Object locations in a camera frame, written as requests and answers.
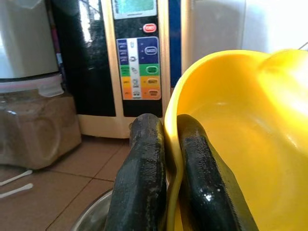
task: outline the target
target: printed icon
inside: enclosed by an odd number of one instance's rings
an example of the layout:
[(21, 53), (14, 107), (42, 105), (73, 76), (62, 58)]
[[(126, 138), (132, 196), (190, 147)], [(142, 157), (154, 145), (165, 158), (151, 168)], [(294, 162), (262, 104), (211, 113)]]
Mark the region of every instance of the printed icon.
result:
[(137, 73), (138, 73), (138, 71), (137, 71), (137, 69), (136, 69), (135, 67), (132, 67), (131, 70), (132, 70), (132, 72), (133, 72), (134, 74), (137, 74)]
[(147, 55), (157, 54), (157, 47), (146, 47), (144, 48), (144, 53)]
[(147, 23), (143, 25), (143, 31), (145, 33), (153, 33), (157, 29), (157, 26), (154, 23)]
[(133, 92), (133, 96), (135, 96), (135, 97), (140, 96), (140, 91), (137, 91), (137, 90), (136, 90), (136, 91), (134, 91), (134, 92)]
[(138, 80), (133, 79), (133, 88), (138, 88), (138, 87), (139, 87)]
[(130, 60), (131, 62), (134, 62), (134, 61), (136, 61), (137, 59), (136, 59), (135, 56), (131, 56), (131, 57), (129, 58), (129, 60)]

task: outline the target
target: container lid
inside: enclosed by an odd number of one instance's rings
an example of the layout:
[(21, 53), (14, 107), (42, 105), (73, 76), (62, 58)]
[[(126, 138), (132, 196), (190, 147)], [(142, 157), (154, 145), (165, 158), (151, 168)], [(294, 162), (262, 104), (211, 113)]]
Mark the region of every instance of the container lid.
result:
[(62, 76), (60, 73), (31, 80), (0, 82), (0, 93), (38, 89), (41, 96), (53, 97), (64, 93), (61, 82)]

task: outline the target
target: brown powder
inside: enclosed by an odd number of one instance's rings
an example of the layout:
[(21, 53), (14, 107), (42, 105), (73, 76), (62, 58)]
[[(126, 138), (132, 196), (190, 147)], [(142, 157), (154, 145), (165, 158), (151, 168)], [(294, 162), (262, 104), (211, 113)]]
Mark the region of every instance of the brown powder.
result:
[(38, 169), (81, 143), (73, 97), (36, 90), (0, 98), (0, 164)]

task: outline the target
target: blue button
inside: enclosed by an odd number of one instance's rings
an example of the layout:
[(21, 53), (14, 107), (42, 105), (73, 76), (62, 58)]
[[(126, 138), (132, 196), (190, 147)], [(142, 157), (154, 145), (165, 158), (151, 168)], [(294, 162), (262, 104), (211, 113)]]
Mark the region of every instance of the blue button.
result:
[(157, 47), (146, 47), (144, 48), (144, 53), (147, 55), (155, 55), (157, 54)]

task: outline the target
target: white plastic container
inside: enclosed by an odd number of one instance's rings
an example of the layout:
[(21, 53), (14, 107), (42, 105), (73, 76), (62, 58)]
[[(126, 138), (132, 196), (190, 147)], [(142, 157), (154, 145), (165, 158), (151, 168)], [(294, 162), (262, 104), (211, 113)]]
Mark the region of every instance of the white plastic container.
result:
[(0, 0), (0, 80), (58, 72), (44, 0)]
[(0, 164), (50, 165), (81, 143), (73, 97), (61, 75), (0, 82)]

